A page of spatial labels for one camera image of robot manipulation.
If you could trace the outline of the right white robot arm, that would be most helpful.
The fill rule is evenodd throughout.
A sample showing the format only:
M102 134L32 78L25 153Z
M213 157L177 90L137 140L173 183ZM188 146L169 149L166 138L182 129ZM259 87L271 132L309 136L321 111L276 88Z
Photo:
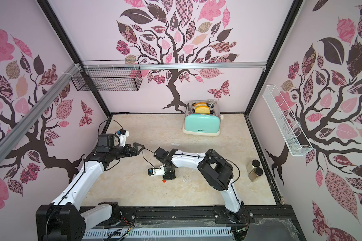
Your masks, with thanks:
M166 151L158 148L153 155L162 165L148 169L149 176L161 176L164 181L176 178L177 168L198 170L207 183L220 192L224 203L226 218L233 224L244 222L245 208L236 188L233 166L215 150L205 153L187 153L178 149Z

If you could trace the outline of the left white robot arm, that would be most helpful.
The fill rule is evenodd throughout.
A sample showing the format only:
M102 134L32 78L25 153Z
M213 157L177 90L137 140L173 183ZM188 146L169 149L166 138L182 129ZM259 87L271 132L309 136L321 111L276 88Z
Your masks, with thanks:
M82 202L95 181L110 169L110 164L138 156L144 146L127 144L128 134L101 134L74 180L51 204L36 211L37 237L40 241L80 241L85 233L104 221L121 221L117 202L105 202L80 212Z

